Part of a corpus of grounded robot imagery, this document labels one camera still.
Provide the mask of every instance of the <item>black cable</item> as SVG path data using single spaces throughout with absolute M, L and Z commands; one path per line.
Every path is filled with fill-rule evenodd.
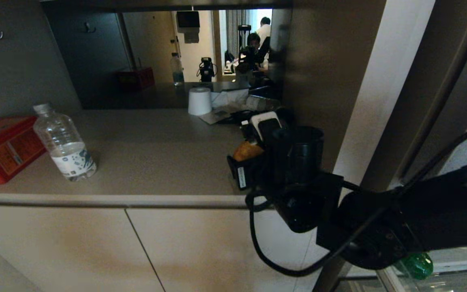
M 199 69 L 198 69 L 198 72 L 196 72 L 196 77 L 199 76 L 199 74 L 200 74 L 200 70 L 201 70 L 201 65 L 202 65 L 202 64 L 203 64 L 203 62 L 201 62 L 201 63 L 199 64 L 199 66 L 198 66 Z
M 216 76 L 219 73 L 219 67 L 217 67 L 217 65 L 215 65 L 214 63 L 211 63 L 211 64 L 212 64 L 212 72 L 214 76 Z
M 460 135 L 457 137 L 455 140 L 453 140 L 448 146 L 446 146 L 443 150 L 441 150 L 435 157 L 433 157 L 421 170 L 419 170 L 411 179 L 408 181 L 408 183 L 405 184 L 404 188 L 410 189 L 412 185 L 420 181 L 425 175 L 428 174 L 434 168 L 439 162 L 446 157 L 447 155 L 450 155 L 452 151 L 459 146 L 462 142 L 467 140 L 467 132 L 464 133 L 463 135 Z
M 348 182 L 348 181 L 343 181 L 341 183 L 342 187 L 345 187 L 346 189 L 356 191 L 356 192 L 361 192 L 361 193 L 368 193 L 369 191 L 363 189 L 363 187 L 360 187 L 359 185 L 355 185 L 354 183 Z
M 457 146 L 459 146 L 462 142 L 467 140 L 467 132 L 464 133 L 463 135 L 459 136 L 456 138 L 452 143 L 448 144 L 441 152 L 439 152 L 433 159 L 431 159 L 419 172 L 417 172 L 416 175 L 413 176 L 413 178 L 406 183 L 404 187 L 402 187 L 398 193 L 397 193 L 397 198 L 401 198 L 406 192 L 412 188 L 416 183 L 421 181 L 421 179 L 428 173 L 432 168 L 435 167 L 444 157 L 452 153 L 453 149 L 455 149 Z M 345 187 L 353 187 L 352 183 L 349 182 L 344 182 Z M 302 270 L 289 270 L 288 268 L 284 268 L 283 266 L 279 266 L 278 264 L 275 264 L 272 262 L 270 259 L 268 259 L 264 253 L 261 250 L 261 247 L 259 246 L 259 243 L 257 241 L 257 235 L 255 233 L 255 222 L 254 222 L 254 208 L 255 207 L 260 207 L 254 206 L 253 205 L 253 200 L 255 198 L 254 194 L 248 194 L 246 196 L 246 204 L 248 205 L 248 208 L 250 210 L 250 234 L 252 236 L 252 241 L 253 241 L 253 246 L 255 248 L 255 251 L 259 258 L 267 264 L 270 268 L 276 270 L 277 272 L 280 272 L 284 275 L 291 276 L 291 277 L 304 277 L 307 276 L 320 268 L 322 268 L 328 261 L 332 260 L 334 257 L 338 256 L 340 253 L 343 252 L 343 250 L 351 243 L 353 242 L 369 225 L 372 224 L 372 222 L 381 216 L 383 212 L 387 210 L 387 207 L 380 207 L 376 209 L 376 211 L 369 216 L 358 228 L 356 228 L 352 234 L 341 244 L 335 251 L 330 251 L 327 255 L 324 255 L 320 260 L 312 264 L 311 266 L 308 266 L 307 268 L 304 268 Z

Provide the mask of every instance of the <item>orange object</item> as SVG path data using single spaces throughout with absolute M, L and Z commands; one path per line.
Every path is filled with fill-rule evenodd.
M 264 149 L 262 149 L 258 145 L 252 145 L 247 141 L 242 142 L 239 147 L 233 153 L 233 158 L 237 162 L 245 161 L 248 159 L 252 159 L 264 153 Z
M 0 184 L 46 152 L 33 131 L 35 120 L 35 116 L 0 118 Z

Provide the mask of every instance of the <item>countertop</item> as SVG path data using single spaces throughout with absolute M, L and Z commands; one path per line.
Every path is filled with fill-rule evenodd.
M 0 185 L 0 204 L 242 207 L 226 155 L 235 125 L 208 125 L 186 109 L 86 110 L 73 116 L 98 163 L 67 181 L 48 154 Z
M 139 91 L 121 92 L 93 98 L 85 108 L 107 109 L 184 109 L 189 106 L 189 90 L 193 87 L 209 87 L 212 92 L 250 88 L 248 82 L 185 82 L 156 83 Z

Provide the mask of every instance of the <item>white cup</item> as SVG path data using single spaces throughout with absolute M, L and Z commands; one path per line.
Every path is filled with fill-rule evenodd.
M 212 111 L 212 96 L 210 89 L 196 87 L 189 91 L 189 114 L 204 115 Z

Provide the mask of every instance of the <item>plastic water bottle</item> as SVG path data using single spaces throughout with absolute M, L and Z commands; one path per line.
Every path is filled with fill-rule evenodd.
M 172 79 L 174 85 L 183 85 L 185 79 L 183 78 L 183 66 L 181 65 L 180 57 L 177 52 L 172 53 L 172 59 L 170 59 L 170 69 L 172 70 Z
M 252 111 L 274 111 L 280 107 L 280 101 L 256 95 L 248 95 L 246 107 Z
M 39 118 L 34 124 L 51 159 L 69 181 L 80 181 L 96 172 L 96 163 L 67 115 L 56 113 L 49 103 L 34 105 Z

